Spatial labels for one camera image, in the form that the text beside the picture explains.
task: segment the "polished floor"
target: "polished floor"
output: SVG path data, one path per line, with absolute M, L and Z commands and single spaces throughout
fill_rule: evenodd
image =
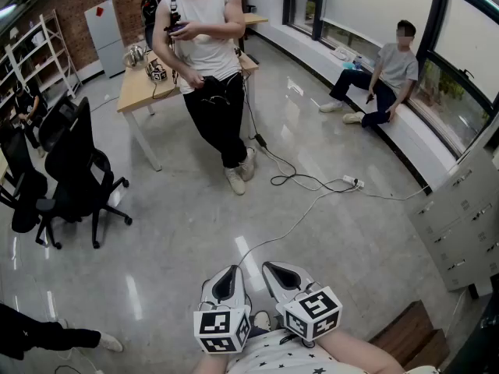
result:
M 343 125 L 341 114 L 319 113 L 328 89 L 306 70 L 259 38 L 251 38 L 246 50 L 260 60 L 255 119 L 272 152 L 322 181 L 351 175 L 363 180 L 367 191 L 385 196 L 419 189 L 374 132 Z M 121 81 L 121 76 L 98 77 L 78 100 L 88 96 L 96 108 L 106 94 L 119 95 Z M 294 182 L 273 186 L 278 169 L 260 153 L 255 179 L 244 196 L 236 196 L 218 153 L 197 133 L 181 97 L 156 103 L 154 116 L 145 108 L 136 111 L 163 166 L 156 172 L 116 113 L 116 102 L 92 113 L 94 140 L 115 175 L 130 180 L 116 202 L 133 225 L 103 216 L 103 245 L 93 250 L 90 218 L 80 224 L 58 221 L 55 236 L 63 245 L 58 251 L 35 244 L 34 231 L 14 234 L 12 212 L 0 206 L 0 299 L 39 320 L 65 317 L 72 326 L 118 337 L 122 354 L 84 351 L 106 374 L 186 373 L 200 356 L 192 317 L 201 284 L 237 263 L 248 248 L 285 234 L 323 191 Z M 43 168 L 42 161 L 34 161 Z M 480 312 L 481 305 L 466 294 L 452 319 L 460 293 L 445 290 L 407 218 L 420 198 L 403 203 L 353 192 L 320 199 L 291 234 L 256 249 L 243 265 L 253 311 L 272 311 L 260 267 L 281 260 L 306 268 L 334 289 L 344 305 L 342 326 L 356 336 L 368 339 L 422 299 L 436 328 L 451 326 L 449 342 L 456 351 L 476 322 L 476 314 L 466 313 Z M 42 350 L 31 351 L 23 362 L 0 358 L 0 372 L 52 373 L 61 364 L 94 372 L 76 352 L 65 362 Z

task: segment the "brick wall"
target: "brick wall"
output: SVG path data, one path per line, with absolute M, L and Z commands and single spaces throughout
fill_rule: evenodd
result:
M 85 20 L 85 11 L 106 0 L 39 0 L 24 14 L 16 26 L 21 34 L 29 30 L 29 22 L 38 22 L 40 14 L 56 10 L 62 34 L 76 69 L 97 61 L 98 56 Z M 140 18 L 142 0 L 113 0 L 125 45 L 138 41 L 143 33 Z

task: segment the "white refrigerator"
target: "white refrigerator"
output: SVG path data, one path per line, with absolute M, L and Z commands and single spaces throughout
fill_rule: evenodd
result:
M 112 0 L 87 10 L 85 18 L 105 74 L 112 77 L 125 71 L 125 46 Z

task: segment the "man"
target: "man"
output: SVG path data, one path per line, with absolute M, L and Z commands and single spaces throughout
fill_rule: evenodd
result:
M 301 338 L 287 330 L 271 331 L 266 312 L 255 316 L 258 335 L 238 355 L 204 355 L 193 374 L 403 374 L 405 370 L 387 352 L 341 330 L 333 330 L 305 348 Z M 421 367 L 414 374 L 435 373 Z
M 31 90 L 28 86 L 23 87 L 19 80 L 16 81 L 15 93 L 16 113 L 23 126 L 24 134 L 33 148 L 38 150 L 39 157 L 43 158 L 45 151 L 34 136 L 33 129 L 35 126 L 40 128 L 45 115 L 47 115 L 44 98 L 38 89 Z
M 49 351 L 68 351 L 72 348 L 96 348 L 121 352 L 123 346 L 111 335 L 100 331 L 68 329 L 68 323 L 40 323 L 0 303 L 0 353 L 17 360 L 32 348 Z
M 161 0 L 156 11 L 153 49 L 181 77 L 180 91 L 201 136 L 221 153 L 227 177 L 237 195 L 254 175 L 255 150 L 239 138 L 244 102 L 241 65 L 231 39 L 246 28 L 241 0 Z M 172 11 L 183 26 L 172 25 Z M 169 46 L 175 42 L 175 51 Z
M 373 75 L 353 69 L 344 70 L 331 91 L 333 102 L 321 106 L 320 111 L 327 113 L 343 109 L 343 100 L 350 85 L 354 85 L 368 90 L 369 98 L 376 95 L 377 112 L 347 114 L 343 122 L 361 123 L 363 128 L 390 122 L 397 107 L 410 96 L 418 80 L 418 62 L 410 47 L 415 35 L 414 25 L 406 20 L 400 21 L 397 25 L 397 43 L 386 44 L 381 49 Z

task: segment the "black pants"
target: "black pants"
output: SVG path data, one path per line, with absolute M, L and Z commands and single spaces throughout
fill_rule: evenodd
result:
M 244 104 L 242 82 L 238 73 L 222 80 L 221 89 L 206 82 L 202 89 L 184 94 L 197 130 L 221 153 L 226 168 L 237 168 L 247 157 L 244 142 L 239 138 Z
M 34 149 L 37 149 L 40 144 L 38 143 L 37 138 L 34 136 L 33 129 L 35 127 L 40 128 L 43 120 L 43 116 L 36 115 L 33 117 L 31 125 L 28 125 L 26 122 L 24 122 L 24 134 L 26 135 L 26 138 L 30 141 L 31 146 L 33 146 Z
M 59 323 L 41 323 L 0 304 L 2 339 L 0 353 L 22 360 L 25 351 L 43 348 L 68 351 L 71 348 L 95 348 L 101 333 L 92 330 L 64 330 Z
M 371 75 L 369 73 L 346 69 L 342 72 L 340 79 L 338 79 L 337 83 L 334 85 L 330 96 L 336 98 L 336 100 L 343 101 L 349 91 L 350 85 L 368 90 L 370 82 Z M 372 112 L 364 116 L 364 119 L 362 120 L 363 128 L 388 122 L 390 113 L 387 112 L 387 109 L 397 100 L 393 90 L 381 80 L 376 82 L 373 91 L 376 94 L 377 112 Z

